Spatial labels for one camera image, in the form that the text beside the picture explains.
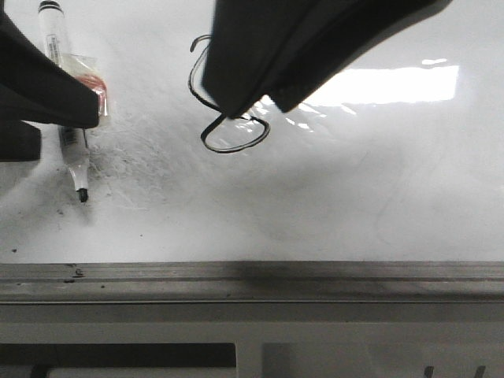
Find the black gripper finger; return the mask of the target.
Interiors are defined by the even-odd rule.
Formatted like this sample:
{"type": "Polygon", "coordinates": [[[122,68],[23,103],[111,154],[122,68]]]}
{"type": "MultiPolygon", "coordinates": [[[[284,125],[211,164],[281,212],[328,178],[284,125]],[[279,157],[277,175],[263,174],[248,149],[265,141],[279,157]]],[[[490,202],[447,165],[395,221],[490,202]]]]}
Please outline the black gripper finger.
{"type": "Polygon", "coordinates": [[[41,131],[21,120],[1,121],[1,161],[38,161],[41,131]]]}
{"type": "Polygon", "coordinates": [[[1,119],[98,125],[98,96],[39,51],[1,11],[1,119]]]}
{"type": "Polygon", "coordinates": [[[262,96],[284,113],[394,34],[447,1],[217,1],[202,86],[222,113],[262,96]]]}

